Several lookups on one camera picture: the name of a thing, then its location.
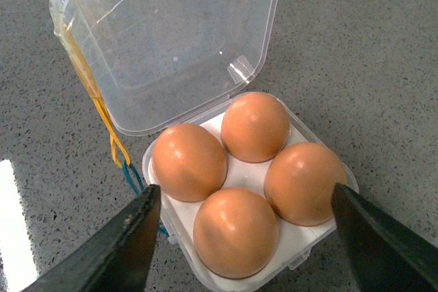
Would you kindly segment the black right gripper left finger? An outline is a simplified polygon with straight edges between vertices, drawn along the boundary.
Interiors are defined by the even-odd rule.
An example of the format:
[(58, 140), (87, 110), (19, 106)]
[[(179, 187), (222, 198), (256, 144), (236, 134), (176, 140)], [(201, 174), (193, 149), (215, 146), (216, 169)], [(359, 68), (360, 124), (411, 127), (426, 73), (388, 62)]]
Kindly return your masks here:
[(161, 190), (149, 185), (25, 291), (143, 291), (155, 250)]

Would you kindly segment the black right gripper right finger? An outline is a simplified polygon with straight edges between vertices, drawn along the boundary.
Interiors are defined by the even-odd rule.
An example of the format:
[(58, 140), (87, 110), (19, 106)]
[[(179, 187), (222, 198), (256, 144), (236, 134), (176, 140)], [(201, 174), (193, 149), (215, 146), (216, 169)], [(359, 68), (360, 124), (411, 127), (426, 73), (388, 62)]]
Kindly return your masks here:
[(437, 290), (433, 244), (340, 183), (331, 205), (361, 291)]

